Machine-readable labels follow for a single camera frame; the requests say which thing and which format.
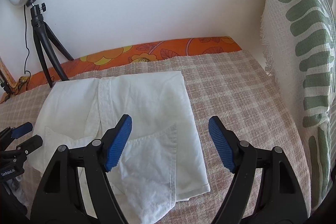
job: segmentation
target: blue gripper pad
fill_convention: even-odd
[[[209,133],[224,167],[228,168],[230,172],[233,173],[236,165],[233,162],[234,157],[232,149],[213,117],[209,119]]]
[[[26,122],[20,125],[19,127],[12,129],[12,138],[18,139],[23,135],[26,135],[27,133],[31,132],[32,130],[33,125],[30,122]]]
[[[105,168],[109,172],[112,167],[117,166],[121,153],[124,150],[128,137],[132,130],[132,118],[127,116],[119,132],[114,138],[110,148],[107,151]]]

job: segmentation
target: plaid blanket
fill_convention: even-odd
[[[193,109],[211,191],[178,202],[158,223],[211,223],[230,186],[233,175],[223,167],[208,133],[208,121],[217,115],[226,128],[253,146],[272,149],[278,145],[285,151],[298,178],[310,213],[310,177],[301,140],[293,119],[285,108],[278,90],[265,71],[246,51],[174,57],[157,62],[137,62],[102,71],[90,71],[73,77],[110,77],[124,74],[180,70]],[[36,122],[42,104],[50,92],[39,86],[11,98],[0,105],[0,130]],[[31,133],[12,143],[26,140]],[[32,203],[41,174],[24,165],[22,187]],[[245,215],[253,213],[259,191],[261,170],[256,171]]]

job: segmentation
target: silver screw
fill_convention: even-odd
[[[248,146],[250,145],[247,141],[240,141],[239,144],[240,144],[242,147],[248,147]]]
[[[92,142],[92,145],[93,146],[100,146],[100,144],[101,144],[101,140],[94,140],[93,142]]]
[[[281,147],[276,146],[276,147],[274,147],[274,151],[275,151],[276,153],[281,153],[281,152],[282,152],[282,149],[281,149]]]
[[[67,147],[66,147],[64,144],[62,144],[62,145],[60,145],[60,146],[57,148],[57,150],[58,150],[59,152],[63,152],[66,148],[67,148]]]

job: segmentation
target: tripod leg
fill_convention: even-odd
[[[47,64],[45,63],[45,59],[44,59],[44,55],[43,55],[43,51],[42,51],[42,47],[41,47],[41,42],[40,42],[34,28],[33,28],[33,37],[34,37],[34,43],[35,43],[35,48],[36,48],[36,51],[37,51],[37,55],[39,57],[44,75],[45,75],[45,77],[48,81],[48,84],[52,88],[53,87],[53,81],[51,80]]]
[[[45,29],[47,31],[47,36],[50,39],[50,41],[56,46],[56,48],[66,57],[66,59],[72,61],[72,56],[68,53],[68,51],[63,47],[61,42],[57,39],[56,35],[52,32],[50,27],[47,23],[44,22]]]
[[[38,26],[34,27],[35,31],[37,33],[37,36],[39,38],[39,40],[41,41],[41,44],[50,60],[50,62],[52,63],[53,67],[55,68],[57,74],[59,75],[59,78],[61,78],[62,81],[67,81],[69,80],[69,78],[67,77],[67,75],[65,74],[61,64],[59,63],[57,56],[51,46],[51,43],[48,39],[47,36],[47,32],[45,30],[45,26],[44,24],[40,24],[38,23]]]

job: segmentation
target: black tripod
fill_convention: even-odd
[[[67,52],[67,50],[63,47],[63,45],[60,43],[60,41],[57,39],[57,37],[54,35],[50,27],[46,22],[43,20],[43,15],[41,14],[41,10],[45,12],[46,7],[45,4],[42,3],[42,7],[40,8],[39,5],[34,5],[30,9],[31,13],[31,25],[33,27],[33,37],[34,37],[34,43],[37,51],[37,55],[39,57],[43,72],[45,74],[45,77],[47,78],[47,81],[50,85],[50,87],[53,86],[53,81],[51,80],[47,64],[45,63],[43,51],[41,44],[52,63],[53,67],[55,68],[57,74],[59,75],[60,79],[62,81],[69,80],[67,75],[65,74],[63,68],[61,67],[61,64],[59,63],[56,54],[51,46],[50,41],[56,46],[56,48],[68,59],[73,60],[72,56]]]

